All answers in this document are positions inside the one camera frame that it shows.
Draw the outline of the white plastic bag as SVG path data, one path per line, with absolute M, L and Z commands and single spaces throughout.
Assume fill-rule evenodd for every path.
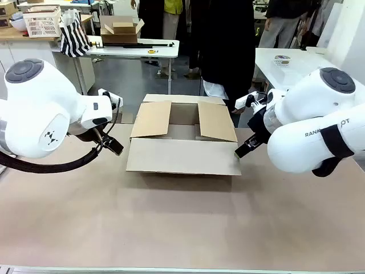
M 203 87 L 204 87 L 204 91 L 207 94 L 207 96 L 218 97 L 223 100 L 229 99 L 225 92 L 224 87 L 220 84 L 211 83 L 211 82 L 207 82 L 207 81 L 203 80 Z

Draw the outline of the bystander in grey trousers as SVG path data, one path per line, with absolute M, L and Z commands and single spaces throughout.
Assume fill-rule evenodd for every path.
M 301 16 L 306 12 L 303 0 L 270 0 L 259 48 L 288 49 Z

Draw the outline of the small white plastic basket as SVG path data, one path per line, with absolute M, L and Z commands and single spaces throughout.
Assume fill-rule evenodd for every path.
M 273 62 L 278 67 L 289 67 L 291 58 L 286 55 L 276 55 Z

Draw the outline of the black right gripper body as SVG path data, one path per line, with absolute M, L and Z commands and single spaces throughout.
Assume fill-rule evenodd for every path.
M 254 136 L 257 140 L 269 140 L 271 136 L 271 133 L 267 130 L 263 122 L 265 112 L 266 107 L 263 107 L 255 112 L 253 117 L 248 121 L 248 126 L 254 132 Z

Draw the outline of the white foam board panel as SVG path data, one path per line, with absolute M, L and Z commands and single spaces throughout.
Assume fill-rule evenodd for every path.
M 327 21 L 332 30 L 326 58 L 338 67 L 358 66 L 365 61 L 365 0 L 343 0 L 333 7 Z

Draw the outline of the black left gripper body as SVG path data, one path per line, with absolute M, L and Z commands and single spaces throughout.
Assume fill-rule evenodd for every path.
M 83 142 L 95 142 L 101 141 L 103 136 L 104 126 L 99 125 L 94 128 L 86 129 L 80 125 L 70 125 L 68 128 L 68 134 L 76 136 Z

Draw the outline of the white plastic lattice basket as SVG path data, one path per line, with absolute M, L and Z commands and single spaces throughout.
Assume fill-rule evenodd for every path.
M 23 12 L 30 38 L 59 38 L 61 8 L 58 5 L 33 6 Z

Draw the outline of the large brown cardboard box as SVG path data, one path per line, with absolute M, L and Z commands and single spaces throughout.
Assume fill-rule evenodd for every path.
M 126 170 L 240 176 L 237 147 L 221 98 L 147 94 L 131 131 Z

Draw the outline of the bystander in yellow top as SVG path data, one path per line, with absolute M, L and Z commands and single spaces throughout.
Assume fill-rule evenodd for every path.
M 179 16 L 183 11 L 183 0 L 164 0 L 163 39 L 176 38 Z

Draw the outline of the person in black clothes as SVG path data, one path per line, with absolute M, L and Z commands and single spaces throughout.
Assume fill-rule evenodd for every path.
M 242 110 L 235 103 L 248 94 L 255 68 L 253 0 L 192 0 L 191 4 L 202 79 L 220 89 L 205 93 L 222 98 L 238 126 Z

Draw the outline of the open small cardboard box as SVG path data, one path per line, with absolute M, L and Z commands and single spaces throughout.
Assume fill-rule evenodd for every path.
M 101 15 L 99 19 L 103 44 L 136 44 L 144 26 L 142 19 L 135 23 L 132 17 L 126 16 Z

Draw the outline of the stacked brown cardboard boxes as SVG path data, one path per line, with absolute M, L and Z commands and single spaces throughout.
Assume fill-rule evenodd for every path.
M 0 2 L 0 29 L 11 27 L 10 18 L 18 12 L 15 2 Z

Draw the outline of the long black rod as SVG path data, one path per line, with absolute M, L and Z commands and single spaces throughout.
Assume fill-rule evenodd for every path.
M 126 49 L 151 49 L 153 47 L 173 47 L 171 43 L 104 43 L 104 47 L 123 47 Z

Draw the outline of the white table with rounded corner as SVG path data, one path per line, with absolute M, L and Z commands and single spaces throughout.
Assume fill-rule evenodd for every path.
M 275 64 L 277 56 L 289 58 L 285 66 Z M 300 49 L 271 49 L 257 48 L 255 50 L 255 65 L 257 73 L 255 82 L 266 82 L 271 87 L 280 90 L 288 90 L 296 85 L 303 77 L 316 69 L 323 67 L 335 67 L 323 54 L 316 50 L 303 51 Z

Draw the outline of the white workshop table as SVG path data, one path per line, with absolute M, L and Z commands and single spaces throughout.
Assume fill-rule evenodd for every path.
M 102 42 L 102 38 L 98 36 L 88 36 L 92 42 Z M 126 49 L 123 47 L 104 47 L 103 49 L 97 49 L 93 45 L 87 51 L 87 57 L 98 58 L 115 58 L 115 59 L 136 59 L 141 61 L 160 61 L 167 60 L 168 62 L 168 94 L 172 92 L 172 60 L 179 55 L 180 41 L 171 39 L 138 39 L 138 43 L 171 43 L 175 45 L 173 47 L 153 47 L 152 50 L 157 50 L 156 54 L 149 54 L 148 50 L 151 49 Z

